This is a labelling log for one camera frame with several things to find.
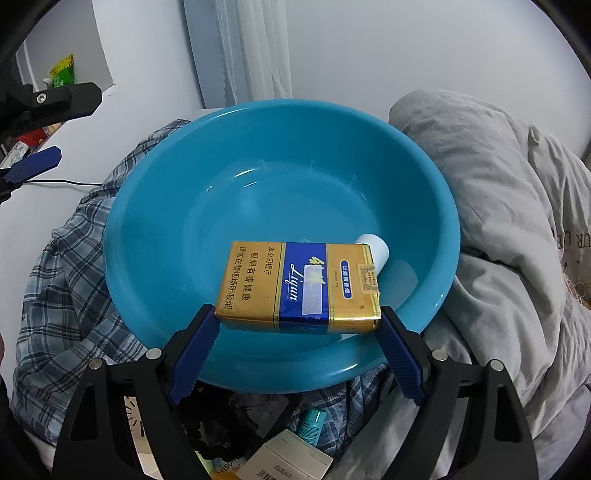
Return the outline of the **green snack bag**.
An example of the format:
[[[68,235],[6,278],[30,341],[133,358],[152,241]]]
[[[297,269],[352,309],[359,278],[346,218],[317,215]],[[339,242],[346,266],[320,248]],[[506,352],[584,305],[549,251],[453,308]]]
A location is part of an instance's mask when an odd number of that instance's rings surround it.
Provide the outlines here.
[[[72,54],[60,60],[48,74],[53,88],[75,84],[74,56]]]

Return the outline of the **gold blue cigarette pack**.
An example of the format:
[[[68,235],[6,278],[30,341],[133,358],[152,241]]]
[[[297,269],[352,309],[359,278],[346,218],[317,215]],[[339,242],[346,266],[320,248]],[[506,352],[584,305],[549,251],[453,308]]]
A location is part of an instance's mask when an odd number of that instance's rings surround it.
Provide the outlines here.
[[[235,241],[215,316],[277,333],[372,332],[382,317],[373,252],[363,243]]]

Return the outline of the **white barcode box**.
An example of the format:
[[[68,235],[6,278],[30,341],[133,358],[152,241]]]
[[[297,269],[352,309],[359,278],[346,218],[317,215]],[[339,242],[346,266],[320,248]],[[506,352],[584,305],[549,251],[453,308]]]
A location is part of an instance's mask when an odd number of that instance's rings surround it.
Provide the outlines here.
[[[264,443],[236,476],[243,480],[321,480],[333,461],[290,430],[283,430]]]

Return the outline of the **beige round clock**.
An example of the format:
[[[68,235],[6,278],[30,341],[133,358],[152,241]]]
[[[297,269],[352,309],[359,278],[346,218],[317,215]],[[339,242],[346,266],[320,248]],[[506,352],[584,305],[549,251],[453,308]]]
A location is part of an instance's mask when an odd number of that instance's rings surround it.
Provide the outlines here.
[[[124,405],[132,439],[143,472],[154,479],[161,479],[162,476],[160,475],[159,469],[156,465],[154,456],[151,452],[147,437],[145,435],[145,429],[143,427],[143,422],[141,420],[136,398],[132,396],[125,396]]]

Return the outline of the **blue plastic basin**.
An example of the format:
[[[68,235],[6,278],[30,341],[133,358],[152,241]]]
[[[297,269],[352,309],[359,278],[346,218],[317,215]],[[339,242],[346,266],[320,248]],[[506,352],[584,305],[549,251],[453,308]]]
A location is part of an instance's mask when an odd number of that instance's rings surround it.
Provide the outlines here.
[[[162,347],[214,303],[238,240],[352,243],[381,237],[381,301],[423,331],[460,250],[456,204],[409,137],[339,105],[276,100],[193,121],[152,148],[115,196],[105,278],[126,326]]]

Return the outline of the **black plush toy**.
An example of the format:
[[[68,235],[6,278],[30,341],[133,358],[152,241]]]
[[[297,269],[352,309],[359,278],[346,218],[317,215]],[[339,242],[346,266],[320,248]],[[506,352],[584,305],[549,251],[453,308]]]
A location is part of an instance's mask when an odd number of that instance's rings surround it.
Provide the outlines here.
[[[197,383],[177,405],[191,446],[206,460],[249,458],[283,430],[297,395],[249,394]]]

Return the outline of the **teal small bottle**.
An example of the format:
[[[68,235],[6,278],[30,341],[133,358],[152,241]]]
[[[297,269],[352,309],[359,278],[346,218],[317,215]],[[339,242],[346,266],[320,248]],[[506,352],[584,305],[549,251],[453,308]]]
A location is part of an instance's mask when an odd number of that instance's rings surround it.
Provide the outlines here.
[[[297,436],[309,443],[311,446],[317,446],[320,440],[322,429],[324,429],[325,418],[327,413],[325,410],[311,408],[304,414],[300,425],[297,428]]]

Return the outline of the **grey quilt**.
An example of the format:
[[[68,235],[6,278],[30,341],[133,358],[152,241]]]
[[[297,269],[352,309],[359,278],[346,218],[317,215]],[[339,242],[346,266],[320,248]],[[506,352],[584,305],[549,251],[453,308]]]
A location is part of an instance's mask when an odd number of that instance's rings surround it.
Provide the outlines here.
[[[499,107],[417,90],[390,123],[444,174],[461,254],[426,343],[507,368],[544,479],[590,475],[590,173],[566,146]]]

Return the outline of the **small white bottle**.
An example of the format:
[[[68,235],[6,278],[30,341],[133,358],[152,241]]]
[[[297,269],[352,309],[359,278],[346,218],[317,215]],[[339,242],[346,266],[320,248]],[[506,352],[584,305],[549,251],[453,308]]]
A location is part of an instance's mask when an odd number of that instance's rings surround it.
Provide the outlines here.
[[[380,274],[390,258],[390,249],[387,243],[378,235],[363,234],[356,239],[356,244],[365,244],[370,248],[377,274]]]

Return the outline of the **blue plaid shirt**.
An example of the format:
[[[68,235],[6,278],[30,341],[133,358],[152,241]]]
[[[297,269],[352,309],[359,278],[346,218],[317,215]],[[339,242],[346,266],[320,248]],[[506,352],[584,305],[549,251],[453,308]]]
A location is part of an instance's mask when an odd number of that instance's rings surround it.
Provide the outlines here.
[[[79,202],[33,267],[16,342],[13,411],[31,435],[56,446],[67,406],[87,363],[136,360],[145,347],[116,311],[104,277],[102,237],[112,203],[135,166],[186,121],[177,119],[142,140]],[[393,375],[380,366],[334,387],[304,394],[287,422],[296,430],[308,408],[324,409],[318,446],[334,458],[349,446],[369,449],[388,421],[384,405]]]

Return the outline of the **white sheer curtain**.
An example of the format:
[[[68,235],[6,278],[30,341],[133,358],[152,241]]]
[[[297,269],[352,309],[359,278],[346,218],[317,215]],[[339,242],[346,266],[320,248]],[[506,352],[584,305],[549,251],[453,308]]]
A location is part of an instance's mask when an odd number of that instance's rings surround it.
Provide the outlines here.
[[[293,97],[286,2],[192,0],[182,5],[205,108]]]

